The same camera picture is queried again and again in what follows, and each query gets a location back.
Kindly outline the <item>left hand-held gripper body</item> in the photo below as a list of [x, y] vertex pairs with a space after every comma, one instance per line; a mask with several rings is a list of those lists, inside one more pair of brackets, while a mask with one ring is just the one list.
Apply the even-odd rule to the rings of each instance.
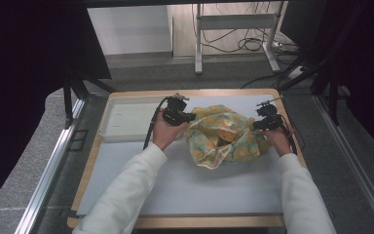
[[167, 97], [167, 106], [164, 109], [163, 118], [172, 126], [179, 126], [189, 121], [189, 116], [184, 113], [186, 97], [180, 94]]

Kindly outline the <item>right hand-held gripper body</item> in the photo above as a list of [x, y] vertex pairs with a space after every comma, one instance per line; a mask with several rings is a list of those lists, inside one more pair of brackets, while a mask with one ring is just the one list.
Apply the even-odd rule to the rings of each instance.
[[265, 100], [259, 103], [256, 112], [259, 116], [262, 116], [262, 120], [268, 124], [268, 129], [262, 131], [272, 131], [277, 128], [283, 128], [282, 116], [279, 114], [278, 109], [272, 104], [271, 100]]

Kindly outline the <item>yellow floral cloth bag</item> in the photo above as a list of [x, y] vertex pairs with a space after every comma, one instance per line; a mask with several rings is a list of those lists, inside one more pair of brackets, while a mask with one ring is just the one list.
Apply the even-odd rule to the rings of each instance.
[[222, 163], [246, 163], [267, 152], [271, 143], [252, 126], [254, 119], [225, 105], [195, 107], [196, 119], [186, 130], [197, 166], [210, 170]]

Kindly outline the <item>white plastic tray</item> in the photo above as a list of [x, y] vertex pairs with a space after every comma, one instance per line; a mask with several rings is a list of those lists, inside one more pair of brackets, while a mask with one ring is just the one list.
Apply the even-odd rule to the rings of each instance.
[[113, 97], [105, 106], [98, 128], [107, 142], [144, 141], [151, 118], [164, 97]]

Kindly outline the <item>person's left hand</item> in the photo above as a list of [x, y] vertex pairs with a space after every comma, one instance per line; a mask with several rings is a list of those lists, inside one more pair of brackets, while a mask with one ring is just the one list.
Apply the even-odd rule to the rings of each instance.
[[187, 123], [179, 126], [170, 125], [160, 111], [153, 128], [153, 143], [164, 151], [177, 137], [177, 135], [188, 127]]

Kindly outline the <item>person's right hand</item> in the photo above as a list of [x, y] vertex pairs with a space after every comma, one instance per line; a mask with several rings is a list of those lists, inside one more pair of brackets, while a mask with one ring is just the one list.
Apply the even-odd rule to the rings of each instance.
[[262, 134], [275, 147], [280, 157], [292, 152], [290, 142], [283, 130], [262, 131]]

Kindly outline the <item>white power strip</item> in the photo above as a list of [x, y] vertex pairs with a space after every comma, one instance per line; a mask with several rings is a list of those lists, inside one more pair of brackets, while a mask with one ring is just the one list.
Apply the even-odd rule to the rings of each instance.
[[304, 71], [305, 71], [305, 67], [299, 65], [289, 73], [288, 78], [289, 79], [294, 79], [294, 78], [298, 77], [299, 75], [301, 75]]

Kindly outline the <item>black metal stand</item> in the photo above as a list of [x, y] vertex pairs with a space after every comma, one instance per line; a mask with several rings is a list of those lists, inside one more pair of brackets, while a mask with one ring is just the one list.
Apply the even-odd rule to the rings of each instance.
[[283, 85], [279, 85], [279, 90], [284, 91], [295, 86], [296, 84], [316, 75], [314, 82], [310, 87], [313, 95], [321, 95], [326, 87], [329, 87], [328, 94], [328, 116], [333, 123], [338, 126], [337, 118], [337, 101], [339, 99], [338, 79], [332, 74], [335, 53], [330, 51], [319, 63], [303, 71], [300, 75], [291, 79]]

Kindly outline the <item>pale grey table mat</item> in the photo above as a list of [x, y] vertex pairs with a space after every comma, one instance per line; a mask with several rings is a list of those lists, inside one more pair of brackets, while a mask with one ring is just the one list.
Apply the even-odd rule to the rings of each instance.
[[[144, 141], [107, 142], [101, 137], [91, 178], [77, 214], [86, 215], [105, 188]], [[197, 166], [181, 136], [167, 149], [168, 160], [142, 207], [142, 215], [278, 214], [281, 183], [279, 155], [271, 148], [246, 163], [222, 163], [210, 170]]]

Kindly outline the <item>black tripod stand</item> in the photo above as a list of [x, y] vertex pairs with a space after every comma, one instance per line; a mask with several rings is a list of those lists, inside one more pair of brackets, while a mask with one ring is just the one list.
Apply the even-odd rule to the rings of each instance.
[[64, 111], [65, 111], [65, 124], [64, 129], [68, 129], [73, 124], [73, 106], [72, 106], [72, 95], [80, 100], [86, 100], [90, 92], [88, 91], [85, 81], [89, 81], [93, 85], [101, 88], [108, 93], [115, 93], [116, 89], [99, 81], [98, 79], [92, 78], [89, 75], [81, 71], [68, 70], [63, 79], [63, 98], [64, 98]]

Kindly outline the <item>dark curtain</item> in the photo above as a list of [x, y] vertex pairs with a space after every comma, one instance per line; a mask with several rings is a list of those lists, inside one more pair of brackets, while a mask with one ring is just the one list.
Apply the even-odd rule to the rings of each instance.
[[110, 76], [87, 8], [0, 0], [0, 188], [70, 75]]
[[347, 106], [359, 123], [374, 138], [374, 0], [319, 0], [324, 4], [312, 61], [324, 59], [337, 35], [344, 31], [352, 10], [360, 5], [352, 28], [346, 31], [340, 49], [331, 63], [330, 73], [346, 87]]

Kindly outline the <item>aluminium rail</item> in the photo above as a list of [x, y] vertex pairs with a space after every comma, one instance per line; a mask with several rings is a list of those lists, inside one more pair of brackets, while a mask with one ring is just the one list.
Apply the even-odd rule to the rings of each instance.
[[313, 100], [315, 101], [326, 126], [335, 139], [345, 160], [347, 161], [347, 164], [353, 172], [358, 185], [360, 186], [372, 211], [374, 212], [374, 184], [357, 159], [356, 154], [349, 144], [348, 140], [346, 139], [346, 136], [344, 135], [342, 129], [334, 123], [334, 121], [328, 114], [328, 107], [326, 106], [325, 101], [321, 97], [317, 96], [313, 96]]
[[14, 234], [30, 234], [40, 213], [46, 196], [51, 188], [56, 171], [60, 165], [64, 153], [66, 152], [69, 140], [77, 126], [77, 119], [80, 117], [86, 102], [77, 99], [72, 108], [73, 123], [67, 129], [61, 131], [56, 142], [56, 146], [48, 160], [45, 170], [43, 171], [37, 186], [26, 206], [26, 209], [20, 219], [19, 225]]

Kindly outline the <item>white wall panel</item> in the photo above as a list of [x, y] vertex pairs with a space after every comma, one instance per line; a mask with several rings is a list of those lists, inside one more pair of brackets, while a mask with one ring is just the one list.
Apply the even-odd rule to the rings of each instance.
[[105, 55], [171, 51], [168, 7], [139, 6], [88, 9]]

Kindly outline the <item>white metal desk frame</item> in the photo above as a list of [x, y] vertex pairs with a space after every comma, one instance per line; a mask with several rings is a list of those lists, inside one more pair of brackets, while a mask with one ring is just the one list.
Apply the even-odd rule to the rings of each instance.
[[228, 29], [267, 29], [269, 34], [265, 42], [261, 44], [265, 56], [274, 73], [280, 71], [280, 67], [273, 55], [273, 42], [277, 32], [281, 13], [284, 6], [283, 1], [279, 4], [273, 13], [265, 14], [245, 14], [245, 15], [204, 15], [203, 4], [196, 5], [195, 29], [196, 29], [196, 48], [195, 48], [195, 72], [203, 73], [203, 32], [206, 30], [228, 30]]

